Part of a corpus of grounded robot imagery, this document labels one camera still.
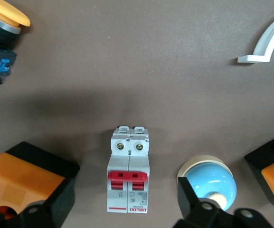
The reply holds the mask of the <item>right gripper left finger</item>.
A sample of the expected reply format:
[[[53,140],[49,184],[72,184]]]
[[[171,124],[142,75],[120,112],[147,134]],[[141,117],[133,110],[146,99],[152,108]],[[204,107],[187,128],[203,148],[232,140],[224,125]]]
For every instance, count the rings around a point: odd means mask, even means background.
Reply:
[[[10,219],[0,213],[0,228],[60,228],[75,203],[74,185],[74,179],[64,179],[42,204],[26,207]]]

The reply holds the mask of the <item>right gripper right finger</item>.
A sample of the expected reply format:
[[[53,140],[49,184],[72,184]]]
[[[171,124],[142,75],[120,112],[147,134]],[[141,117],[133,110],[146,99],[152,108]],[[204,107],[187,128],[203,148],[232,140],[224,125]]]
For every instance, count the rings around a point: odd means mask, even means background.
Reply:
[[[187,178],[178,177],[178,203],[183,219],[175,228],[271,228],[254,209],[238,208],[234,214],[223,211],[211,199],[198,198]]]

